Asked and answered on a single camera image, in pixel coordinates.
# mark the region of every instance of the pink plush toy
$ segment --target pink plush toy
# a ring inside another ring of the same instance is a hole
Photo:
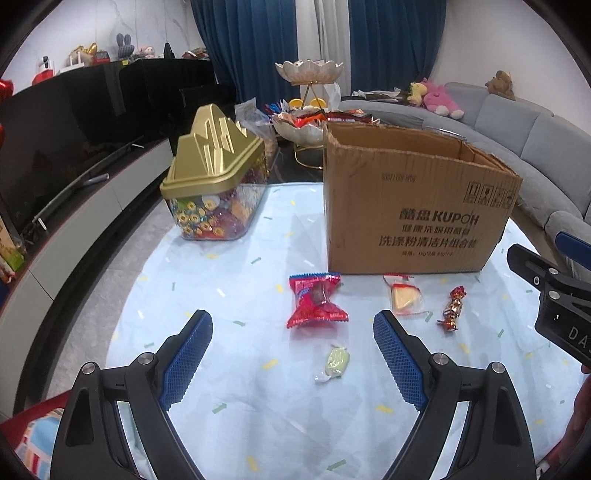
[[[155,59],[156,58],[156,52],[154,51],[153,47],[142,47],[139,50],[138,55],[142,58],[145,58],[145,59]]]
[[[450,98],[443,85],[435,85],[427,79],[423,79],[421,83],[427,87],[427,94],[423,97],[427,110],[437,115],[450,116],[454,120],[464,116],[464,111]]]

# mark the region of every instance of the red balloon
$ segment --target red balloon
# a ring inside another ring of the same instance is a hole
[[[0,103],[11,97],[14,93],[14,84],[11,80],[0,80]]]

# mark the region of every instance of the blue gripper pad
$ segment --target blue gripper pad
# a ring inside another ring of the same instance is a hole
[[[374,317],[374,338],[404,401],[422,410],[427,403],[423,372],[382,312]]]
[[[566,232],[558,232],[554,244],[560,253],[591,270],[591,245]]]
[[[168,411],[173,403],[180,402],[209,346],[213,335],[212,317],[203,312],[201,319],[180,346],[173,360],[164,371],[160,405]]]

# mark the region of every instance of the white curtain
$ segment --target white curtain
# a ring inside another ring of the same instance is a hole
[[[336,63],[343,62],[345,71],[337,82],[341,94],[350,95],[351,49],[348,0],[295,0],[295,2],[300,60],[322,59],[334,60]]]

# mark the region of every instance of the snack bag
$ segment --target snack bag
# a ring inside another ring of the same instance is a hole
[[[333,345],[333,349],[329,353],[329,357],[326,359],[326,365],[324,371],[314,377],[319,383],[328,382],[331,378],[340,377],[345,373],[349,365],[349,352],[346,348]]]
[[[385,282],[390,285],[392,311],[395,315],[415,315],[426,312],[421,291],[409,283],[409,278],[412,277],[394,273],[384,275]]]
[[[338,273],[292,275],[290,287],[295,294],[296,305],[287,321],[287,328],[319,320],[348,322],[347,313],[329,301],[339,282]]]

